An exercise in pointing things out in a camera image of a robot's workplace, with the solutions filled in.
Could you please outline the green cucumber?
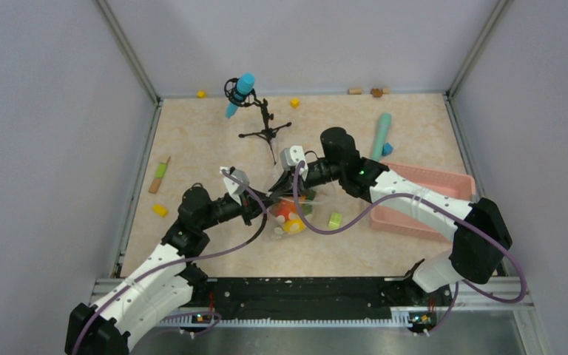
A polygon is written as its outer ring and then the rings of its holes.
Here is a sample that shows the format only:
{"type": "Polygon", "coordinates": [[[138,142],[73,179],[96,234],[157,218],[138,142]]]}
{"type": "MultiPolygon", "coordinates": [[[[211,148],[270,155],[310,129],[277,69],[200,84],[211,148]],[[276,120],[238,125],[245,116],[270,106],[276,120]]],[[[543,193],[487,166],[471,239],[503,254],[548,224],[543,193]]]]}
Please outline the green cucumber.
{"type": "Polygon", "coordinates": [[[302,207],[302,213],[307,217],[308,215],[312,215],[313,214],[313,204],[309,203],[308,201],[306,201],[305,203],[301,204],[302,207]]]}

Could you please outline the clear zip top bag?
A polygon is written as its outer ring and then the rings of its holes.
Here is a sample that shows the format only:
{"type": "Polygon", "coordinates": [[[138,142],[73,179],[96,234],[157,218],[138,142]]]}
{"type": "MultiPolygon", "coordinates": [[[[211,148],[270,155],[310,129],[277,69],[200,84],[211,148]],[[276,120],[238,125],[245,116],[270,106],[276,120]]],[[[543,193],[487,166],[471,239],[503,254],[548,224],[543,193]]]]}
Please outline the clear zip top bag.
{"type": "Polygon", "coordinates": [[[333,203],[336,201],[336,189],[334,182],[327,182],[310,187],[306,180],[298,178],[298,203],[295,204],[293,186],[293,171],[284,177],[283,183],[278,188],[284,188],[283,192],[276,191],[275,202],[268,208],[268,222],[266,231],[270,240],[283,240],[299,234],[308,234],[310,230],[300,215],[313,226],[319,229],[327,229],[333,203]]]}

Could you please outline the red pepper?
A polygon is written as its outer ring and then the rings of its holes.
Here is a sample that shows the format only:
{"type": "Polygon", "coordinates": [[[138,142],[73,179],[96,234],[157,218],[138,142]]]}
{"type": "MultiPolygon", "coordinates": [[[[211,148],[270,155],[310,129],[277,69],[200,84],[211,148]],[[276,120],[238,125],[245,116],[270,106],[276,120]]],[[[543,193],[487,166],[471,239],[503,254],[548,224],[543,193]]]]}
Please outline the red pepper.
{"type": "Polygon", "coordinates": [[[286,199],[275,203],[269,213],[278,223],[299,218],[294,202],[286,199]]]}

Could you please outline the yellow lemon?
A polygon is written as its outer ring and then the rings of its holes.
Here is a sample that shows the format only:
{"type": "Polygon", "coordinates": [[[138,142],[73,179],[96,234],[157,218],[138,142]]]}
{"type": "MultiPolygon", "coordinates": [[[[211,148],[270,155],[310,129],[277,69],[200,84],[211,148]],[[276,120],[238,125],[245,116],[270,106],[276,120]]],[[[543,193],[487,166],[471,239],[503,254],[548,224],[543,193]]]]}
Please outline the yellow lemon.
{"type": "Polygon", "coordinates": [[[306,225],[301,219],[287,220],[281,225],[285,234],[298,234],[306,230],[306,225]]]}

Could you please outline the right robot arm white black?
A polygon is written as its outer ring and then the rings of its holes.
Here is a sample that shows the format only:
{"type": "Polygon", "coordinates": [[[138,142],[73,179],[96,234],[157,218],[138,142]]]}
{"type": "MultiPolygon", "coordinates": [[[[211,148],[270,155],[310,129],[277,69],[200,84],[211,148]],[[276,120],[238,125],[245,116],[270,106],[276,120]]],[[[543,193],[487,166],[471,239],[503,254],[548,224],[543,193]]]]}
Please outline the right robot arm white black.
{"type": "Polygon", "coordinates": [[[283,151],[283,173],[269,188],[274,196],[302,192],[336,181],[351,197],[385,206],[431,227],[452,248],[415,267],[404,284],[406,299],[425,304],[442,286],[466,280],[488,283],[513,241],[495,202],[476,202],[442,195],[408,180],[387,165],[364,158],[342,127],[320,135],[323,157],[306,162],[302,149],[283,151]]]}

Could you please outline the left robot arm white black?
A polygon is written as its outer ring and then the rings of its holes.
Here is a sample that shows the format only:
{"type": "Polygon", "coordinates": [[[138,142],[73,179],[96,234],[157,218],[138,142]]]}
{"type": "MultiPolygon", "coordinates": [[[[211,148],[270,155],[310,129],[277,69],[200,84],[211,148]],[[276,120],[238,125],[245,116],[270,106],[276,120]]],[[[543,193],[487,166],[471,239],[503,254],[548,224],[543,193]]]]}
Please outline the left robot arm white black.
{"type": "Polygon", "coordinates": [[[129,354],[173,310],[203,303],[207,276],[195,261],[207,258],[205,231],[236,217],[250,224],[272,203],[266,193],[242,187],[213,200],[200,184],[193,185],[183,194],[177,220],[146,260],[98,301],[72,310],[65,353],[129,354]]]}

